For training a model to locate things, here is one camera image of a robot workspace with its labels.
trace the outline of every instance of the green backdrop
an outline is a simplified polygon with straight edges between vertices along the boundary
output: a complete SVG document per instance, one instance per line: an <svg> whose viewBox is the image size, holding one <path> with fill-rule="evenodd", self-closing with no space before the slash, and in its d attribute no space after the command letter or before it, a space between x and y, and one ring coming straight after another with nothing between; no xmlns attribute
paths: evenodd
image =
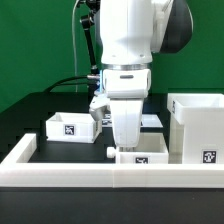
<svg viewBox="0 0 224 224"><path fill-rule="evenodd" d="M0 111L31 92L74 75L74 2L0 1ZM154 55L151 91L224 92L224 1L187 2L194 19L192 40L177 54ZM76 13L78 75L89 72L84 34L78 23L85 13L85 8Z"/></svg>

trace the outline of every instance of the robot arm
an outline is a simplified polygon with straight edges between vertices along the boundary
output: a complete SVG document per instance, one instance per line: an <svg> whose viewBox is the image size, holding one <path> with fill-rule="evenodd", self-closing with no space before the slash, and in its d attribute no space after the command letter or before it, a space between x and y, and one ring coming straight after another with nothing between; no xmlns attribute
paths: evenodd
<svg viewBox="0 0 224 224"><path fill-rule="evenodd" d="M164 46L169 52L172 40L165 40L170 35L167 27L170 15L177 15L175 10L180 2L185 3L184 0L101 0L104 94L105 102L110 106L118 147L133 148L138 144L143 101L151 85L148 69L152 62L151 52L160 52ZM178 33L173 29L173 23L169 26L173 33ZM99 100L102 102L99 97L94 97L90 112L94 113L98 108L96 105L101 105L97 103Z"/></svg>

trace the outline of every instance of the cable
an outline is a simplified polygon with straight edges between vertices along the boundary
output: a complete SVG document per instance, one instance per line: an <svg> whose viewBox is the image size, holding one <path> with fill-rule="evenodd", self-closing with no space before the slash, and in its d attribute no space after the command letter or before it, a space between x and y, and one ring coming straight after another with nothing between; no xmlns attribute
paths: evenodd
<svg viewBox="0 0 224 224"><path fill-rule="evenodd" d="M62 79L62 80L54 83L53 85L49 86L47 89L45 89L44 90L44 93L49 93L56 86L62 85L64 82L69 82L69 81L78 80L78 79L87 79L87 77L86 76L75 76L75 77L70 77L70 78Z"/></svg>
<svg viewBox="0 0 224 224"><path fill-rule="evenodd" d="M72 11L72 40L73 40L73 51L74 51L74 66L75 66L75 76L78 74L77 69L77 51L76 51L76 38L75 38L75 11L78 6L80 0L76 0L73 11Z"/></svg>

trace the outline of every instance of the white box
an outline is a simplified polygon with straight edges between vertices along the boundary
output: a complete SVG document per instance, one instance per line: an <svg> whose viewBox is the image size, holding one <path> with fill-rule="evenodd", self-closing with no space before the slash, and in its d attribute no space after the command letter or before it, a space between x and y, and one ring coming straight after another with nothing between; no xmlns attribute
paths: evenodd
<svg viewBox="0 0 224 224"><path fill-rule="evenodd" d="M224 163L222 94L168 94L167 107L170 163Z"/></svg>
<svg viewBox="0 0 224 224"><path fill-rule="evenodd" d="M101 122L90 114L56 113L46 121L49 141L93 143L101 132Z"/></svg>
<svg viewBox="0 0 224 224"><path fill-rule="evenodd" d="M134 151L116 149L116 163L167 164L169 153L161 133L141 133Z"/></svg>

